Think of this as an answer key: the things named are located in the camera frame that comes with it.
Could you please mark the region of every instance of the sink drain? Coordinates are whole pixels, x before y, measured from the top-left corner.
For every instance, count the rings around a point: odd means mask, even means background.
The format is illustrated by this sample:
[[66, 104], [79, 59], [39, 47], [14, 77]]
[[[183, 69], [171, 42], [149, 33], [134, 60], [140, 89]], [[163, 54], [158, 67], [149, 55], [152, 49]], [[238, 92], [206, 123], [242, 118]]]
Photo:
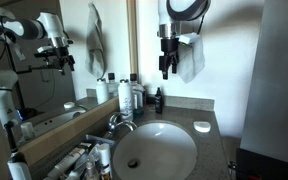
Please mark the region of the sink drain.
[[127, 163], [127, 166], [132, 169], [137, 168], [139, 165], [140, 165], [140, 160], [138, 159], [132, 159]]

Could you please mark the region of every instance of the mirror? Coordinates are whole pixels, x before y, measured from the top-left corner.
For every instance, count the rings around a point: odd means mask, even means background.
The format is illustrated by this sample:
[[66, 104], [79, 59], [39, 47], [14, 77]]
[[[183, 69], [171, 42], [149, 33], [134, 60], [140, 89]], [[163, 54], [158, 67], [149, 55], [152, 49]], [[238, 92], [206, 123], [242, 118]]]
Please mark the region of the mirror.
[[[0, 2], [3, 8], [9, 9], [17, 18], [36, 19], [42, 11], [57, 14], [62, 18], [64, 29], [69, 38], [74, 41], [74, 44], [69, 47], [69, 52], [75, 59], [75, 71], [71, 72], [66, 65], [64, 69], [65, 76], [62, 76], [58, 70], [45, 69], [18, 75], [20, 94], [23, 96], [25, 108], [37, 109], [38, 113], [46, 112], [39, 115], [43, 118], [48, 115], [51, 117], [56, 112], [63, 113], [65, 110], [63, 104], [65, 102], [85, 100], [87, 89], [91, 89], [90, 92], [92, 90], [94, 92], [97, 78], [85, 68], [87, 54], [85, 43], [89, 16], [88, 3], [90, 2], [85, 0], [4, 0]], [[102, 20], [104, 62], [106, 67], [104, 77], [107, 79], [107, 73], [113, 72], [115, 73], [116, 81], [129, 78], [130, 46], [127, 1], [93, 0], [92, 2]], [[41, 66], [41, 64], [45, 64], [43, 59], [37, 59], [33, 54], [37, 48], [48, 43], [46, 39], [22, 40], [17, 38], [17, 42], [20, 44], [27, 60], [20, 61], [12, 53], [14, 62], [16, 62], [16, 71], [26, 71], [29, 65]], [[2, 54], [2, 51], [3, 42], [0, 42], [0, 54]], [[0, 69], [11, 69], [6, 55], [0, 61]], [[20, 99], [19, 95], [14, 92], [16, 91], [13, 90], [15, 107], [21, 107], [21, 102], [17, 101], [17, 99]], [[84, 106], [87, 109], [91, 109], [97, 104], [90, 103], [84, 104]]]

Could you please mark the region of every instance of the gray countertop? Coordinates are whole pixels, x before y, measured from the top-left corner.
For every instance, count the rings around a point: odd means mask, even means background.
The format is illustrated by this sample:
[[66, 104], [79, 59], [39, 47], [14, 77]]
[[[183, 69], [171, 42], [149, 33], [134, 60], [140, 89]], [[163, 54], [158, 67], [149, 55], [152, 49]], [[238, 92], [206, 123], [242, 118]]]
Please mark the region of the gray countertop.
[[[230, 179], [221, 136], [213, 111], [201, 111], [177, 107], [164, 107], [162, 114], [155, 113], [154, 107], [146, 106], [144, 115], [134, 120], [140, 126], [152, 120], [165, 120], [177, 124], [187, 131], [197, 147], [197, 163], [188, 180], [216, 180]], [[194, 129], [194, 121], [207, 121], [211, 124], [208, 133], [201, 133]], [[113, 172], [114, 179], [119, 179]]]

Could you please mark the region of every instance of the towel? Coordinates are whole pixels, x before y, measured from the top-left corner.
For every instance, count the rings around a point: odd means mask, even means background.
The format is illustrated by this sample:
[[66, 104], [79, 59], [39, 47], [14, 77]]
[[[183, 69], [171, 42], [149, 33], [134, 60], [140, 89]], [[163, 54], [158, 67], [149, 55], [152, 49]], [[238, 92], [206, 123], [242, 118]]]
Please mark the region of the towel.
[[177, 65], [177, 74], [187, 84], [204, 68], [205, 58], [201, 36], [197, 35], [197, 40], [191, 44], [180, 44], [178, 54], [180, 61]]
[[102, 21], [93, 3], [89, 3], [88, 27], [86, 37], [87, 54], [85, 65], [88, 72], [96, 78], [105, 73], [102, 45]]

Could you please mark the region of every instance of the bathroom sink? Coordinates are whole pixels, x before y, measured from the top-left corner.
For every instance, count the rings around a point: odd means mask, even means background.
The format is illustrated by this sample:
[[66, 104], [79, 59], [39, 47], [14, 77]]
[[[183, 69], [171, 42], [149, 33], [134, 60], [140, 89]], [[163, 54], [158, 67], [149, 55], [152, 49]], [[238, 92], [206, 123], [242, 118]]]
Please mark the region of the bathroom sink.
[[196, 159], [196, 145], [186, 131], [157, 121], [138, 127], [118, 142], [113, 167], [123, 180], [180, 180], [189, 176]]
[[84, 112], [85, 110], [70, 111], [70, 112], [66, 112], [64, 114], [49, 118], [34, 126], [35, 136], [39, 136], [46, 132], [49, 132], [50, 130], [63, 125], [64, 123], [72, 120], [74, 117]]

